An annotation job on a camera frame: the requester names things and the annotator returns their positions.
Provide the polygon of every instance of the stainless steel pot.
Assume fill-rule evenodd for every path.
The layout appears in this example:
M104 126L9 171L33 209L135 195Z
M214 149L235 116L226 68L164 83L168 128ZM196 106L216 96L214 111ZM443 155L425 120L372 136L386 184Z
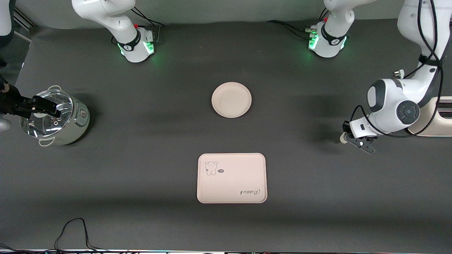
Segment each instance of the stainless steel pot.
M33 113L30 119L20 118L25 133L39 139L40 146L66 145L82 136L89 124L89 110L83 102L63 92L58 85L37 95L57 103L61 116Z

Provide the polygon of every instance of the electrical connector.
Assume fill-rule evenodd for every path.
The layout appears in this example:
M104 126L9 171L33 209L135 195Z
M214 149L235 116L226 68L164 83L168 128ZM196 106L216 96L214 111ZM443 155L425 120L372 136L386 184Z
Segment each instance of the electrical connector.
M405 71L403 69L394 71L392 74L394 75L394 77L397 77L399 79L403 79L405 77Z
M317 34L317 29L316 28L305 28L305 32L306 33Z

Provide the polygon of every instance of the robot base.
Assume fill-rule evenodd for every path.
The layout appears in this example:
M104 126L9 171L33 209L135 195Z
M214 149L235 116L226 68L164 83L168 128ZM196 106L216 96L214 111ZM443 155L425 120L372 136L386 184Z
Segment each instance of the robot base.
M309 41L308 49L314 51L321 57L331 58L336 56L339 51L344 48L344 43L347 40L347 37L345 37L345 39L337 45L331 46L328 40L323 38L322 33L319 32L324 24L325 22L321 21L316 25L311 26L311 28L317 29L318 32L315 37Z
M421 108L419 119L408 128L408 131L411 134L418 133L429 123L435 110L437 99L438 97L431 98L430 101ZM435 112L433 121L427 129L418 134L418 136L452 136L452 96L441 96L439 107Z
M137 28L137 30L141 34L141 40L132 51L123 50L118 45L119 49L121 49L121 54L132 63L142 62L154 53L154 34L152 31L144 28Z

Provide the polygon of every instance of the dark gray table surface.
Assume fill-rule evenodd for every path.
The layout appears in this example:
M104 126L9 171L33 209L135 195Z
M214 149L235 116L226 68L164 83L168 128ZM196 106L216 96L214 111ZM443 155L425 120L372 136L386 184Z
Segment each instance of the dark gray table surface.
M106 29L36 31L17 86L60 85L92 119L67 146L40 147L15 117L0 133L1 242L50 248L80 216L107 249L451 253L449 138L381 137L373 156L338 144L369 85L419 55L396 20L350 33L322 59L277 24L174 25L132 64ZM444 69L450 95L449 59ZM237 119L210 104L229 81L253 95ZM199 203L198 157L243 152L266 157L267 201ZM81 224L66 233L61 248L84 248Z

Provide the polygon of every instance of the black cable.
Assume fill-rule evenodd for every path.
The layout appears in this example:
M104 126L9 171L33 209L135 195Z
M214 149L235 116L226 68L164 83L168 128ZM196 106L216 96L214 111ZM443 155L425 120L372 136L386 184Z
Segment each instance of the black cable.
M326 11L326 7L325 7L325 8L323 8L323 11L322 11L322 13L320 13L319 19L322 19L322 15L323 15L323 12L324 12L324 11Z
M58 242L60 241L60 238L63 236L64 230L66 229L66 226L67 226L69 223L71 223L71 222L73 222L73 221L76 221L76 220L81 220L81 221L83 222L83 228L84 228L84 230L85 230L85 245L86 245L86 247L87 247L88 249L91 249L91 250L95 251L95 252L102 253L102 252L99 252L99 251L97 250L97 249L102 249L102 248L99 248L99 247L96 247L96 246L92 246L92 245L89 243L88 230L86 229L86 223L85 223L85 220L84 220L83 218L75 218L75 219L72 219L72 220L66 222L66 224L65 224L64 227L63 227L63 229L61 230L60 236L55 240L55 243L53 244L54 249L59 250L59 248L58 248Z
M103 253L112 253L112 254L139 254L139 253L154 253L157 254L156 251L140 251L140 252L120 252L118 251L103 251ZM97 254L98 251L93 250L55 250L55 249L48 249L45 251L32 251L32 250L18 250L15 251L0 251L0 254Z
M145 18L144 16L140 15L140 14L139 14L138 12L136 12L134 9L132 9L131 11L132 11L133 13L135 13L136 15L138 15L138 16L140 16L140 17L146 19L149 23L151 23L152 26L155 26L155 24L154 24L152 21L150 21L149 19L147 19L147 18Z
M147 21L149 21L152 25L154 25L154 23L157 23L157 24L160 24L160 25L162 25L162 26L165 26L164 24L162 24L162 23L160 23L160 22L158 22L158 21L155 21L155 20L152 20L152 19L149 19L148 17L146 17L146 15L144 15L137 7L135 7L135 9L141 14L141 15L139 15L138 13L136 13L135 11L133 11L133 9L132 9L132 11L135 13L135 14L137 14L138 16L140 16L140 17L142 17L142 18L144 18L144 19L147 19Z
M32 251L32 250L26 250L26 249L13 249L9 246L7 246L6 244L2 244L0 243L0 247L3 249L9 249L12 250L13 252L8 252L8 253L16 253L16 254L43 254L46 253L48 251L53 251L53 249L47 249L45 251Z
M272 20L269 20L269 21L267 21L267 22L269 22L269 23L277 23L277 24L281 24L281 25L283 25L283 26L288 26L288 27L290 27L290 28L292 28L292 29L294 29L294 30L300 31L300 32L304 32L304 31L305 31L305 30L302 29L302 28L298 28L298 27L296 27L296 26L292 26L291 24L289 24L289 23L287 23L287 22L284 22L284 21L281 21L281 20L274 20L274 19L272 19Z
M433 23L434 23L434 45L433 45L433 48L436 49L436 46L437 46L437 43L438 43L438 21L437 21L437 16L436 16L435 4L434 4L433 0L430 0L430 4L431 4L431 6L432 6ZM419 0L419 5L418 5L418 19L417 19L418 30L419 30L419 33L420 33L420 35L421 35L421 38L422 38L423 42L425 43L425 45L427 46L427 48L430 50L431 55L435 56L436 60L439 62L439 61L440 61L439 57L436 55L434 49L432 49L432 47L428 44L427 40L425 39L424 33L422 32L422 26L421 26L421 22L420 22L421 8L422 8L422 0ZM361 108L361 111L362 111L362 113L363 113L363 115L364 115L366 121L372 126L372 128L374 128L376 131L378 131L378 132L381 133L382 135L389 136L389 137L405 138L405 137L416 136L416 135L422 133L423 131L425 131L425 129L427 129L427 128L430 126L430 124L432 123L433 119L435 118L436 111L438 110L439 100L440 100L440 97L441 97L441 92L442 92L442 89L443 89L443 81L444 81L444 70L443 70L442 63L440 63L440 64L438 65L438 71L439 71L439 73L440 73L440 82L439 82L438 97L437 97L437 100L436 100L435 109L434 109L434 111L433 111L432 117L430 118L430 121L428 122L428 124L427 124L424 128L422 128L422 130L420 130L420 131L418 131L418 132L416 132L416 133L414 133L414 134L409 134L409 135L405 135L405 136L399 136L399 135L392 135L392 134L384 133L384 132L380 131L378 128L376 128L376 127L370 122L370 120L369 120L369 118L368 118L368 116L367 116L367 114L366 114L364 108L362 107L362 105L356 106L356 108L353 110L353 113L352 113L352 116L351 116L351 118L350 118L350 121L353 120L353 116L355 115L356 110L357 110L358 108Z
M325 12L325 14L323 14L323 16L320 18L320 20L322 20L330 11Z
M301 38L301 39L307 39L306 37L303 37L303 36L301 36L301 35L299 35L299 34L297 34L297 33L295 32L295 31L299 31L299 32L303 31L303 32L304 32L304 29L294 27L294 26L292 26L291 24L288 24L288 23L286 23L286 22L279 21L279 20L269 20L269 21L267 21L267 22L269 22L269 23L280 24L280 25L282 25L283 27L285 27L287 30L289 30L289 32L291 32L293 35L297 36L298 38Z
M114 36L112 36L111 43L114 44L114 45L117 45L118 41L116 41L116 43L115 43L115 42L113 41L113 39L116 40L116 38L115 38Z
M430 1L430 4L432 5L433 16L435 17L435 16L436 16L436 11L435 11L435 9L434 9L435 4L433 3L433 1ZM434 23L435 23L435 28L437 29L438 23L437 23L437 20L436 20L436 19L434 20ZM436 45L437 45L437 43L438 43L438 40L436 39L438 31L437 31L437 30L435 30L435 31L436 31L436 34L434 35L434 36L435 36L435 43L434 43L434 46L433 46L433 52L435 51ZM430 58L433 56L433 52L430 53L430 56L429 56L427 59L430 59ZM413 75L414 73L416 73L416 72L417 72L421 67L423 67L424 65L425 65L425 62L421 63L421 65L419 65L419 67L417 67L414 71L410 72L410 73L409 73L408 75L406 75L404 78L410 77L411 75Z

